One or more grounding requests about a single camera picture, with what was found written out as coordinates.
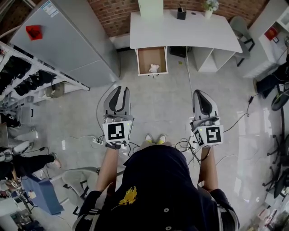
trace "pen holder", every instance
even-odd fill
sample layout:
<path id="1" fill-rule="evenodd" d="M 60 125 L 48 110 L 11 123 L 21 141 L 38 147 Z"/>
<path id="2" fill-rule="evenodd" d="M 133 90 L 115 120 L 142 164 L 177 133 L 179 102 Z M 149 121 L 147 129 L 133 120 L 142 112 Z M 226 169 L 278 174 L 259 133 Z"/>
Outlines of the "pen holder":
<path id="1" fill-rule="evenodd" d="M 181 8 L 177 9 L 177 19 L 186 20 L 186 11 L 182 12 Z"/>

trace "white desk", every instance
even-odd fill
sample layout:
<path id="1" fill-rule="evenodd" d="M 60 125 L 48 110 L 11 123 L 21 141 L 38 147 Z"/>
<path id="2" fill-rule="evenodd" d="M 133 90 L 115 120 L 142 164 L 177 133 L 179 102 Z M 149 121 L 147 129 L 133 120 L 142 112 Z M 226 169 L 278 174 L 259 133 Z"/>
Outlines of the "white desk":
<path id="1" fill-rule="evenodd" d="M 168 46 L 192 46 L 199 71 L 216 72 L 235 52 L 242 53 L 239 42 L 225 17 L 204 17 L 190 11 L 186 20 L 177 19 L 177 10 L 164 10 L 163 16 L 142 18 L 131 13 L 131 49 Z"/>

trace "white vase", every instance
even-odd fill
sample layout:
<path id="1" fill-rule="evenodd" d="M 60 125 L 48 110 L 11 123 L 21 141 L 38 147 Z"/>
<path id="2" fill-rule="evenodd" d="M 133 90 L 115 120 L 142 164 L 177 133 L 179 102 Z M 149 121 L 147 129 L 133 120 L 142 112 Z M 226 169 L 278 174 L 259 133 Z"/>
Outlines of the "white vase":
<path id="1" fill-rule="evenodd" d="M 205 12 L 205 18 L 209 19 L 213 14 L 213 11 L 212 10 L 206 10 Z"/>

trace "desk drawer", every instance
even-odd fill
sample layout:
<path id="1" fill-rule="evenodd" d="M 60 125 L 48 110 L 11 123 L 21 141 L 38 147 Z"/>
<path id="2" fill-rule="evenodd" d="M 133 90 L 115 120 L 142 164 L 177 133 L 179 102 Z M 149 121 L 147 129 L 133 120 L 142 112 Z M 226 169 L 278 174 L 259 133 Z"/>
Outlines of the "desk drawer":
<path id="1" fill-rule="evenodd" d="M 156 76 L 168 73 L 166 46 L 140 48 L 136 49 L 135 52 L 139 75 Z M 151 64 L 159 65 L 157 73 L 149 72 Z"/>

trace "red brick wall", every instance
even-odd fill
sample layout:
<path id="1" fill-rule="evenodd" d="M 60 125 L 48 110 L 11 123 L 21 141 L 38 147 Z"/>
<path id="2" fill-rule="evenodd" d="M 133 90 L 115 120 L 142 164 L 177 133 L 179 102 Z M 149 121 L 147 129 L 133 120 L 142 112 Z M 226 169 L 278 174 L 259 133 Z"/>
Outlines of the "red brick wall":
<path id="1" fill-rule="evenodd" d="M 205 0 L 164 0 L 164 9 L 177 9 L 178 4 L 187 10 L 204 11 Z M 219 9 L 215 14 L 230 20 L 236 15 L 245 18 L 250 26 L 269 0 L 219 0 Z M 130 32 L 131 12 L 139 11 L 137 0 L 88 0 L 105 31 L 109 35 L 118 36 Z"/>

